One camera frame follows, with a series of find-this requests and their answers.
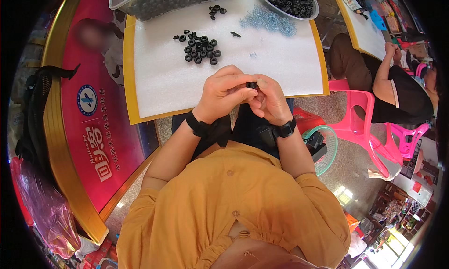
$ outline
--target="knee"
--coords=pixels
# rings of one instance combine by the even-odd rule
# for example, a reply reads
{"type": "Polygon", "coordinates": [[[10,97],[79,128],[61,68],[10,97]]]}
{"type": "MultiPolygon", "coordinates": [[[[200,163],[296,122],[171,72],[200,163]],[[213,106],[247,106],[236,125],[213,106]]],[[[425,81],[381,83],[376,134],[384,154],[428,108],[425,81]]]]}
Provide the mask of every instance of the knee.
{"type": "Polygon", "coordinates": [[[337,46],[352,46],[351,38],[349,35],[345,33],[339,33],[334,37],[334,41],[332,41],[332,45],[336,44],[337,46]]]}

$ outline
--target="woman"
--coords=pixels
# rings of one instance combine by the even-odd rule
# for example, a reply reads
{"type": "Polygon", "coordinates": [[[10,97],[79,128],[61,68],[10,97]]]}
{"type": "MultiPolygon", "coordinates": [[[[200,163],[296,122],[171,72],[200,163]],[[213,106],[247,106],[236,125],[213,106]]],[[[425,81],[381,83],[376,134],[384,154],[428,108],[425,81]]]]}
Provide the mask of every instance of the woman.
{"type": "Polygon", "coordinates": [[[420,124],[432,118],[438,108],[436,69],[427,70],[422,87],[401,67],[401,51],[385,43],[381,62],[352,48],[346,34],[338,34],[330,47],[330,71],[334,79],[347,79],[351,90],[372,92],[372,123],[420,124]]]}
{"type": "Polygon", "coordinates": [[[103,55],[109,76],[123,87],[123,32],[115,22],[82,19],[75,25],[75,37],[83,47],[103,55]]]}
{"type": "Polygon", "coordinates": [[[196,126],[213,124],[242,101],[249,105],[241,105],[238,119],[245,118],[240,113],[248,107],[273,126],[293,120],[273,79],[243,74],[234,65],[209,77],[198,105],[143,178],[120,231],[120,268],[315,268],[309,262],[340,263],[349,249],[348,224],[334,194],[318,180],[296,126],[290,136],[278,137],[279,159],[230,140],[224,149],[213,144],[190,163],[200,142],[196,126]],[[257,81],[258,90],[245,88],[251,81],[257,81]]]}

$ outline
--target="orange blouse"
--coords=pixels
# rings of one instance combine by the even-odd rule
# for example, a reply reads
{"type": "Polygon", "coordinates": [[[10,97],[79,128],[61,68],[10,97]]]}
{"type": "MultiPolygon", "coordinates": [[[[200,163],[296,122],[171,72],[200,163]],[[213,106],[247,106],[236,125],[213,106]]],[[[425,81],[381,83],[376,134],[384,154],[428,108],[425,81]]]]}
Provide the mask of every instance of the orange blouse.
{"type": "Polygon", "coordinates": [[[351,242],[339,201],[317,176],[295,180],[278,159],[229,141],[160,191],[140,192],[121,228],[119,268],[209,268],[232,243],[235,220],[252,239],[298,246],[316,266],[336,267],[351,242]]]}

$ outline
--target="white table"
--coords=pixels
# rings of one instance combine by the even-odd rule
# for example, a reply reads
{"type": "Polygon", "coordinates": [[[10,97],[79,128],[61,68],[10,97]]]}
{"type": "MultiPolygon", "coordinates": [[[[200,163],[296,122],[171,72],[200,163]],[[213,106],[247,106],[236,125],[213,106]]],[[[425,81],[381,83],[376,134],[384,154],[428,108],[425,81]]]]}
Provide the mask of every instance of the white table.
{"type": "Polygon", "coordinates": [[[343,15],[349,36],[351,37],[352,47],[360,52],[371,55],[383,60],[385,57],[385,38],[382,31],[379,30],[371,20],[368,12],[368,20],[362,15],[354,13],[343,0],[335,0],[343,15]]]}
{"type": "Polygon", "coordinates": [[[188,112],[201,97],[205,79],[219,68],[235,64],[244,73],[263,73],[279,81],[287,97],[328,95],[326,64],[314,21],[295,20],[297,33],[242,28],[258,0],[219,0],[197,4],[147,22],[127,18],[123,68],[131,124],[188,112]],[[221,5],[226,14],[209,18],[209,6],[221,5]],[[183,30],[196,31],[219,43],[219,63],[184,61],[186,42],[172,40],[183,30]],[[235,31],[242,37],[233,37],[235,31]]]}

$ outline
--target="pink plastic chair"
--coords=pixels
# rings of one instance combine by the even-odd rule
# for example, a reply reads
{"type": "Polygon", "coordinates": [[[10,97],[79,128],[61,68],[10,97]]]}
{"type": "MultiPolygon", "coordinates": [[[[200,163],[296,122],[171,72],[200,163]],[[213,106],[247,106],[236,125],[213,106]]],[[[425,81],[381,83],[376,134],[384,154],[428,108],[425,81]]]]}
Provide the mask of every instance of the pink plastic chair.
{"type": "Polygon", "coordinates": [[[399,151],[402,157],[409,159],[413,157],[416,143],[427,130],[429,130],[429,124],[422,124],[414,130],[407,130],[399,125],[391,124],[391,131],[399,137],[399,151]],[[413,136],[410,143],[407,142],[407,136],[413,136]]]}
{"type": "Polygon", "coordinates": [[[329,126],[334,129],[337,137],[356,143],[368,151],[374,165],[376,165],[384,177],[389,178],[390,173],[388,172],[387,167],[376,153],[382,155],[391,162],[399,163],[400,165],[402,165],[403,160],[399,149],[394,143],[393,136],[391,135],[390,123],[386,124],[387,142],[385,145],[382,145],[382,143],[370,132],[371,118],[374,109],[374,95],[370,92],[349,90],[348,82],[346,80],[329,81],[329,90],[346,92],[347,94],[346,115],[339,123],[329,124],[329,126]],[[365,110],[365,120],[362,120],[356,114],[354,110],[355,106],[360,106],[365,110]]]}

